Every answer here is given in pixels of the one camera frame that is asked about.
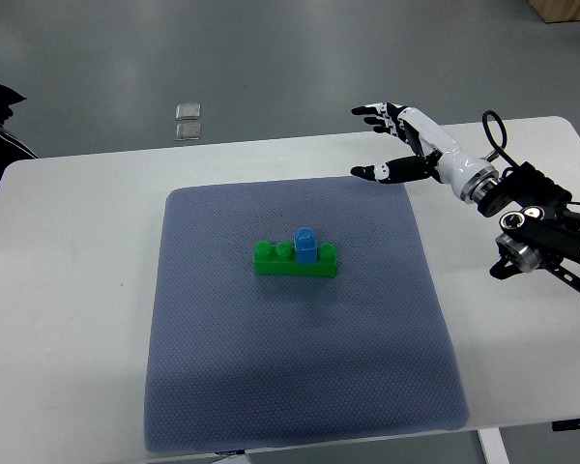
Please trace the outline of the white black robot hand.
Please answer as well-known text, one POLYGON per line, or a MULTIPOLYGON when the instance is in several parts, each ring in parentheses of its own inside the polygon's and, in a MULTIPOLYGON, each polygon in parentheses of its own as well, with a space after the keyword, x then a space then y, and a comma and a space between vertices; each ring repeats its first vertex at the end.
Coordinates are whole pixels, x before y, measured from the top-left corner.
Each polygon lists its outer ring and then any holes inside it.
POLYGON ((449 185, 465 203, 479 203, 497 185, 498 171, 486 159, 471 157, 440 125, 420 110, 390 102, 355 107, 376 133, 396 137, 413 155, 378 165, 355 166, 351 174, 380 184, 404 184, 433 178, 449 185))

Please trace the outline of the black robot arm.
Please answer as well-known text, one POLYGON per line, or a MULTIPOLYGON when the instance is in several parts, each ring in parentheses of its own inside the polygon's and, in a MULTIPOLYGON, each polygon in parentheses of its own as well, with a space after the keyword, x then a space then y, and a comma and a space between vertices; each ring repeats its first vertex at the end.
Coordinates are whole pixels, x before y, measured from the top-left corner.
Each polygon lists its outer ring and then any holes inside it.
POLYGON ((580 293, 580 213, 570 209, 577 203, 568 190, 524 162, 482 180, 472 199, 483 216, 500 217, 492 277, 545 270, 580 293))

